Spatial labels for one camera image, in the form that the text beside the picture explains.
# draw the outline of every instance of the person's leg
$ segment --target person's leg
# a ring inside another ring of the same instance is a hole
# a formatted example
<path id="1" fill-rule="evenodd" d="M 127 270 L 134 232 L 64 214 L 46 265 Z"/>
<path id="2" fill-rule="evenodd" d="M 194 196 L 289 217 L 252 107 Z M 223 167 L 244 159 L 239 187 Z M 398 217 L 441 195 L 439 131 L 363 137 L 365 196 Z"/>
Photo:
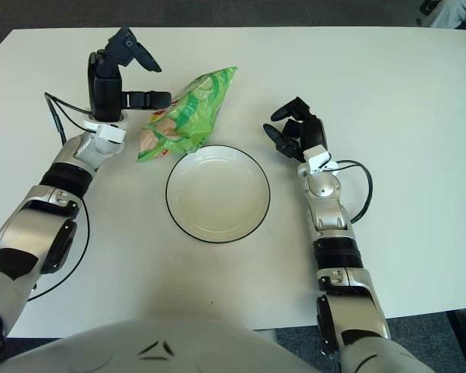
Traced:
<path id="1" fill-rule="evenodd" d="M 442 0 L 426 17 L 424 25 L 441 29 L 455 29 L 466 21 L 466 0 Z"/>

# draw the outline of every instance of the plastic bag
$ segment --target plastic bag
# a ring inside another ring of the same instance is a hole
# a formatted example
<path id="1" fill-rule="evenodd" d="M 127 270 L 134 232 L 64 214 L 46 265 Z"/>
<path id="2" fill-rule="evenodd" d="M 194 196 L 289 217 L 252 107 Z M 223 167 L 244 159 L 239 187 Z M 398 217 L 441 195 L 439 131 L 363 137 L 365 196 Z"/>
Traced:
<path id="1" fill-rule="evenodd" d="M 201 75 L 173 99 L 170 107 L 156 111 L 140 134 L 138 161 L 168 152 L 195 152 L 214 129 L 217 113 L 237 68 Z"/>

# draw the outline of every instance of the silver arm segment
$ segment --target silver arm segment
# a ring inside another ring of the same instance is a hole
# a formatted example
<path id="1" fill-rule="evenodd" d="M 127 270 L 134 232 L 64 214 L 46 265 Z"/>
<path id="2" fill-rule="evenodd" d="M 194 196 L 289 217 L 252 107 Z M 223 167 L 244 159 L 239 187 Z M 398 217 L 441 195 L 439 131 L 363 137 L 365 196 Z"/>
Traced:
<path id="1" fill-rule="evenodd" d="M 370 274 L 363 268 L 349 215 L 340 203 L 341 186 L 322 145 L 304 152 L 298 168 L 308 201 L 308 224 L 318 263 L 318 324 L 323 353 L 342 372 L 431 372 L 390 331 Z"/>

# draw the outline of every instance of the robot forearm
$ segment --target robot forearm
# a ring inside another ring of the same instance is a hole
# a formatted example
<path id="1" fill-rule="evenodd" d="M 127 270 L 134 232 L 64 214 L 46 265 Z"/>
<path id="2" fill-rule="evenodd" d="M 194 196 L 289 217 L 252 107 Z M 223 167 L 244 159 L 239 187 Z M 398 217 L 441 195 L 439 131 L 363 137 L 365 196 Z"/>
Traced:
<path id="1" fill-rule="evenodd" d="M 84 137 L 64 145 L 0 229 L 0 339 L 9 334 L 40 276 L 59 270 L 67 258 L 74 219 L 96 172 L 81 160 Z"/>

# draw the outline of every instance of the black cable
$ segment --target black cable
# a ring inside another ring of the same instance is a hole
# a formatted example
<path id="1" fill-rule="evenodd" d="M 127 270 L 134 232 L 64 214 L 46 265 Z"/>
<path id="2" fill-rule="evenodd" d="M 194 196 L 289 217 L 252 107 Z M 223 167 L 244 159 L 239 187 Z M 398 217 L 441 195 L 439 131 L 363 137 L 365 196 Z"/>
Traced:
<path id="1" fill-rule="evenodd" d="M 85 203 L 85 200 L 81 199 L 81 202 L 83 203 L 83 207 L 85 209 L 85 214 L 86 214 L 86 227 L 88 229 L 87 233 L 86 233 L 86 243 L 85 243 L 85 248 L 83 249 L 83 252 L 81 254 L 81 256 L 79 257 L 78 259 L 78 262 L 76 263 L 76 265 L 72 268 L 72 270 L 65 275 L 65 277 L 60 280 L 59 282 L 57 282 L 54 286 L 52 286 L 51 288 L 47 289 L 46 291 L 42 292 L 42 293 L 39 293 L 38 295 L 35 295 L 34 297 L 32 298 L 29 298 L 28 299 L 28 302 L 29 301 L 32 301 L 34 299 L 37 299 L 47 293 L 50 293 L 52 290 L 54 290 L 55 288 L 61 286 L 61 284 L 66 281 L 73 273 L 74 271 L 76 270 L 76 268 L 78 268 L 79 264 L 81 263 L 81 261 L 83 260 L 83 257 L 85 257 L 85 254 L 86 254 L 86 249 L 88 249 L 88 244 L 90 242 L 90 217 L 88 215 L 88 208 L 86 208 L 86 203 Z"/>
<path id="2" fill-rule="evenodd" d="M 333 171 L 341 171 L 343 169 L 349 169 L 351 167 L 360 167 L 364 171 L 364 173 L 366 174 L 367 187 L 368 187 L 367 197 L 366 197 L 366 200 L 364 201 L 363 208 L 361 208 L 361 210 L 357 213 L 356 216 L 354 216 L 352 219 L 350 219 L 350 222 L 352 224 L 354 224 L 354 223 L 358 222 L 364 216 L 364 214 L 366 214 L 366 211 L 367 211 L 367 209 L 369 208 L 369 206 L 371 204 L 371 198 L 373 197 L 373 178 L 371 177 L 371 173 L 369 172 L 369 170 L 362 163 L 360 163 L 358 161 L 353 161 L 353 160 L 350 160 L 350 159 L 344 159 L 342 161 L 337 161 L 337 163 L 338 164 L 351 163 L 351 166 L 345 166 L 345 167 L 342 167 L 342 168 L 339 168 L 339 169 L 325 169 L 324 172 L 331 173 Z"/>
<path id="3" fill-rule="evenodd" d="M 80 109 L 79 107 L 71 105 L 70 103 L 66 103 L 65 101 L 62 101 L 61 99 L 58 99 L 57 97 L 51 95 L 48 92 L 45 92 L 45 96 L 48 97 L 49 99 L 51 99 L 52 101 L 54 101 L 55 103 L 61 103 L 62 105 L 68 107 L 71 110 L 75 110 L 75 111 L 78 111 L 79 113 L 83 113 L 83 114 L 92 115 L 91 111 L 83 110 L 83 109 Z"/>
<path id="4" fill-rule="evenodd" d="M 54 101 L 54 104 L 59 108 L 59 110 L 64 114 L 64 116 L 65 116 L 66 118 L 68 118 L 68 120 L 69 120 L 71 123 L 73 123 L 77 128 L 79 128 L 79 129 L 82 130 L 82 131 L 91 132 L 91 133 L 93 133 L 93 134 L 96 133 L 96 131 L 90 130 L 90 129 L 88 129 L 88 128 L 84 128 L 84 127 L 80 126 L 79 124 L 77 124 L 76 122 L 74 122 L 74 121 L 71 119 L 71 117 L 68 116 L 68 114 L 64 111 L 64 109 L 62 109 L 62 106 L 60 106 L 60 105 L 58 104 L 57 101 Z"/>
<path id="5" fill-rule="evenodd" d="M 64 127 L 62 126 L 61 118 L 59 118 L 59 116 L 57 115 L 57 112 L 55 111 L 54 105 L 52 105 L 52 100 L 50 99 L 50 97 L 45 95 L 45 100 L 47 101 L 48 108 L 50 109 L 52 117 L 54 118 L 55 127 L 57 128 L 57 131 L 59 135 L 61 136 L 61 143 L 62 145 L 64 145 L 66 142 L 66 138 L 65 138 Z"/>

